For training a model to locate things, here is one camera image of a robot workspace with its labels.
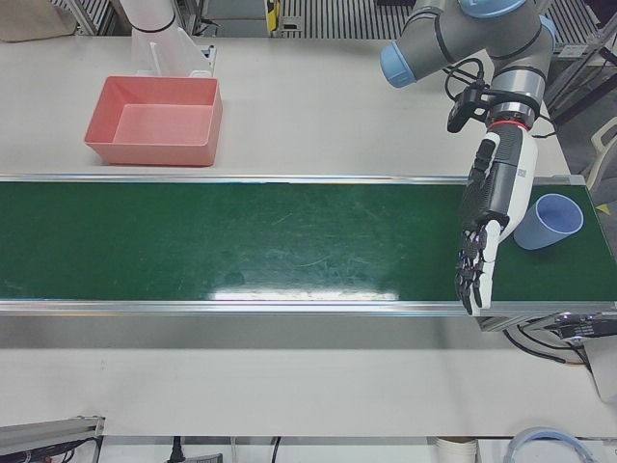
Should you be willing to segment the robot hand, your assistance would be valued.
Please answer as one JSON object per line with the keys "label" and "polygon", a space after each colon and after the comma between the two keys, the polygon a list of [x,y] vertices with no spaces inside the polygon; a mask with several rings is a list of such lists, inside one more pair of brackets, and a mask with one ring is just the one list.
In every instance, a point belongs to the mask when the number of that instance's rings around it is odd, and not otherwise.
{"label": "robot hand", "polygon": [[518,123],[492,124],[479,145],[461,203],[455,288],[470,315],[491,307],[497,250],[523,220],[538,148]]}

